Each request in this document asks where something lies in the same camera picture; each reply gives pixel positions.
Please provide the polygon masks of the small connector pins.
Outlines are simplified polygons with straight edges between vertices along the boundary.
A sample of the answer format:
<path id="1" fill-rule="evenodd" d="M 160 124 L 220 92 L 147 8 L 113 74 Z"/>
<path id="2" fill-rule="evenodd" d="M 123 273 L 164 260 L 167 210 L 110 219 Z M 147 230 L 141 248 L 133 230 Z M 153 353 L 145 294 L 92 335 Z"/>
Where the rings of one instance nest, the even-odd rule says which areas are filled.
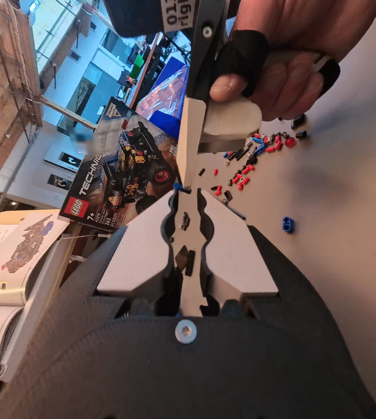
<path id="1" fill-rule="evenodd" d="M 228 151 L 223 155 L 225 159 L 225 165 L 229 165 L 232 161 L 240 161 L 244 156 L 247 156 L 245 164 L 238 169 L 235 174 L 228 180 L 229 189 L 222 191 L 222 185 L 216 185 L 211 188 L 211 191 L 215 196 L 223 195 L 222 203 L 227 202 L 228 205 L 233 199 L 230 188 L 233 185 L 238 186 L 238 191 L 242 191 L 250 182 L 248 176 L 255 170 L 255 166 L 258 161 L 258 157 L 263 153 L 274 153 L 282 150 L 285 146 L 292 148 L 296 144 L 296 140 L 301 140 L 307 137 L 307 131 L 300 131 L 299 128 L 306 123 L 306 114 L 302 113 L 296 116 L 291 121 L 291 129 L 295 132 L 294 136 L 291 136 L 287 132 L 274 132 L 271 135 L 264 135 L 255 133 L 252 137 L 246 139 L 245 145 L 235 151 Z"/>

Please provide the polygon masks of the toy set box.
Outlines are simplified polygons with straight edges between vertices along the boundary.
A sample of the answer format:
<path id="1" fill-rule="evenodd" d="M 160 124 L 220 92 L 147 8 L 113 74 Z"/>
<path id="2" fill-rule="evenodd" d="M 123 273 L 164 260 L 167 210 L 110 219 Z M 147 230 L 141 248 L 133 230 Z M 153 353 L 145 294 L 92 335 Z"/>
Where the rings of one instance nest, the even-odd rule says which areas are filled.
<path id="1" fill-rule="evenodd" d="M 173 190 L 177 140 L 110 97 L 59 217 L 113 232 Z"/>

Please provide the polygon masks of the person's right hand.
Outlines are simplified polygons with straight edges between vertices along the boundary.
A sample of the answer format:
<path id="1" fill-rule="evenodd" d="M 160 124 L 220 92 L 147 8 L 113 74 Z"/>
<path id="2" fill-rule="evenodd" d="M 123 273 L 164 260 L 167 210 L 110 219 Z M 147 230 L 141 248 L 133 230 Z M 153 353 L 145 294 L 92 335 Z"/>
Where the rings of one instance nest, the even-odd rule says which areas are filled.
<path id="1" fill-rule="evenodd" d="M 263 70 L 250 101 L 262 119 L 293 119 L 321 96 L 324 78 L 313 70 L 310 52 L 340 62 L 357 45 L 376 18 L 376 0 L 243 0 L 235 30 L 263 33 L 271 47 L 301 51 L 287 64 Z"/>

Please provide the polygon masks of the white book stand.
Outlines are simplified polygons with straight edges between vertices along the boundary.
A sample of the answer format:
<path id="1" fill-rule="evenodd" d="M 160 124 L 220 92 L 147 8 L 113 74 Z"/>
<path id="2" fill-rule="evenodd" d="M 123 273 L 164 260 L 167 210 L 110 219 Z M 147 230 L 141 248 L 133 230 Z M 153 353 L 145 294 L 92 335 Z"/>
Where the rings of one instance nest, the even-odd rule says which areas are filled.
<path id="1" fill-rule="evenodd" d="M 1 359 L 0 381 L 8 383 L 15 375 L 35 328 L 59 289 L 80 232 L 80 226 L 70 225 L 47 251 L 44 264 Z"/>

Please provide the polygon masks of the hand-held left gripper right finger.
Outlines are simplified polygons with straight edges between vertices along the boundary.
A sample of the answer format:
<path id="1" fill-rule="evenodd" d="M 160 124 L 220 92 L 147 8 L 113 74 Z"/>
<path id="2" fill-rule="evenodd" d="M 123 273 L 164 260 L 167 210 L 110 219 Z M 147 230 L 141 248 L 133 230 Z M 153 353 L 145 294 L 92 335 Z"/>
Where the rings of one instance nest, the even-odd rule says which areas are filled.
<path id="1" fill-rule="evenodd" d="M 275 297 L 279 289 L 246 221 L 202 188 L 197 190 L 201 248 L 200 286 L 207 304 L 203 316 L 217 316 L 228 301 L 240 305 L 256 297 Z"/>

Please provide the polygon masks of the black axle rod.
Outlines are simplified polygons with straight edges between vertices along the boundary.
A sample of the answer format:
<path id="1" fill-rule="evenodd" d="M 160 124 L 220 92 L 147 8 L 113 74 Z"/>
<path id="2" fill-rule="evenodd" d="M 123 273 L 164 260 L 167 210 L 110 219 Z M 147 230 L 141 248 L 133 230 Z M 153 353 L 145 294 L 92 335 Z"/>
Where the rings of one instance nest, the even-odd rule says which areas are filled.
<path id="1" fill-rule="evenodd" d="M 230 210 L 232 213 L 234 213 L 236 216 L 238 216 L 239 218 L 241 218 L 242 220 L 246 220 L 246 217 L 243 215 L 243 214 L 241 214 L 241 213 L 239 213 L 238 211 L 236 211 L 236 210 L 234 210 L 232 207 L 230 207 L 229 205 L 228 205 L 228 203 L 227 202 L 223 202 L 223 205 L 228 209 L 228 210 Z"/>

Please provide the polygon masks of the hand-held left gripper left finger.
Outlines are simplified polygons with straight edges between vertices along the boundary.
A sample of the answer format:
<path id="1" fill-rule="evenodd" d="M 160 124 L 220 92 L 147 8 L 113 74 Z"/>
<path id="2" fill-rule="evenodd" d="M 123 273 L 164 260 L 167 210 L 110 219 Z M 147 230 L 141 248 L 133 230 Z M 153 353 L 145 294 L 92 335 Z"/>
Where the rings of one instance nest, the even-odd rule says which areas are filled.
<path id="1" fill-rule="evenodd" d="M 171 237 L 179 193 L 172 190 L 128 223 L 97 285 L 102 295 L 144 299 L 159 316 L 179 311 L 179 274 Z"/>

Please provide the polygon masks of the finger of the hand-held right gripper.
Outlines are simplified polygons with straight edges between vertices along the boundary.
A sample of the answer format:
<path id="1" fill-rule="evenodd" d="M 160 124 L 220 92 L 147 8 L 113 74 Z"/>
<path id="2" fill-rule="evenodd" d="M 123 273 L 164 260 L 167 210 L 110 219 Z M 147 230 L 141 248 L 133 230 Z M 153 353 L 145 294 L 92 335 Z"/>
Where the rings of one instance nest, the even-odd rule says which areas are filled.
<path id="1" fill-rule="evenodd" d="M 198 147 L 201 139 L 206 104 L 185 98 L 177 149 L 177 168 L 184 189 L 190 189 L 194 178 Z"/>

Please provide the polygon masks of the blue bin holding plastic bags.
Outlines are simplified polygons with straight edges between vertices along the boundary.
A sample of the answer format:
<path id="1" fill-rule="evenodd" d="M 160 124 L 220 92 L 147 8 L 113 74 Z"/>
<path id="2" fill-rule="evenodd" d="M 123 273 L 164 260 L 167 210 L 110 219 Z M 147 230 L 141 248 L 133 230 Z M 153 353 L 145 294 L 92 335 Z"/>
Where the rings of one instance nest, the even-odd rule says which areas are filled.
<path id="1" fill-rule="evenodd" d="M 149 93 L 136 106 L 136 113 L 172 138 L 178 139 L 189 67 L 175 57 L 165 64 Z"/>

